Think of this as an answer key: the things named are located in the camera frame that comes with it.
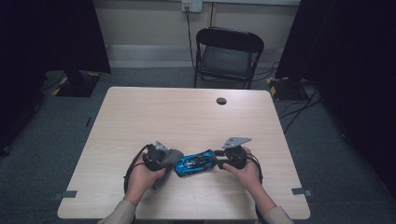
chair backrest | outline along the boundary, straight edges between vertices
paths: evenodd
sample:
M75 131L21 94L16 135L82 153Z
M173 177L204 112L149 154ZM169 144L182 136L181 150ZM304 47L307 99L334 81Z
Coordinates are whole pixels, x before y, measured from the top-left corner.
M196 36L197 48L199 45L208 45L222 49L237 49L247 52L262 53L264 42L250 32L238 31L220 27L209 27L200 30Z

wooden table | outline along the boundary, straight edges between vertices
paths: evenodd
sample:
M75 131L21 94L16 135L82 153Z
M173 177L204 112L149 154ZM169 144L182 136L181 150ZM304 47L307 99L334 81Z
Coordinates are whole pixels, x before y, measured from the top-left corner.
M223 97L226 105L218 105ZM251 137L262 165L263 186L293 219L310 211L267 91L113 87L93 125L63 198L60 218L103 218L123 197L123 176L136 153L156 140L185 155L221 149L229 137ZM254 201L237 179L215 167L180 178L174 171L137 207L140 219L257 219Z

gray carpet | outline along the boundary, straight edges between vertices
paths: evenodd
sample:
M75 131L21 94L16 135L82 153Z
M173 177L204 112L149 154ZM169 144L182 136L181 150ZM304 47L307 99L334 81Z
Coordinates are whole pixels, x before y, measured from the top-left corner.
M52 198L67 188L107 89L191 88L193 82L191 68L115 68L112 73L101 77L91 98L44 97L39 111L10 145L10 155L0 159L1 224L96 223L59 219L60 202ZM44 86L61 74L48 73ZM198 87L240 89L241 84L199 81ZM262 79L252 89L268 87ZM306 85L306 89L312 94L314 87ZM316 94L312 102L319 98ZM275 105L282 115L304 106L293 102ZM293 116L281 119L284 129ZM395 202L367 161L343 138L336 118L322 102L304 110L290 125L286 138L302 185L313 192L307 198L311 218L296 223L396 223Z

blue toy car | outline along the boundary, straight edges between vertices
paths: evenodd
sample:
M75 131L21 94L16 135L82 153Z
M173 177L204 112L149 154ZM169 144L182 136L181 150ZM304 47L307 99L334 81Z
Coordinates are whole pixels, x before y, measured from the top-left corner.
M175 165L178 176L194 175L203 171L211 170L216 166L216 155L209 149L205 152L185 156Z

wall outlet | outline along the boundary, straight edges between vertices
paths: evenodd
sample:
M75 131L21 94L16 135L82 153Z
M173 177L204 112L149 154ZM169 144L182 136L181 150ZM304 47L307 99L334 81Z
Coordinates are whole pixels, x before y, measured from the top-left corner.
M202 1L181 1L181 11L202 12Z

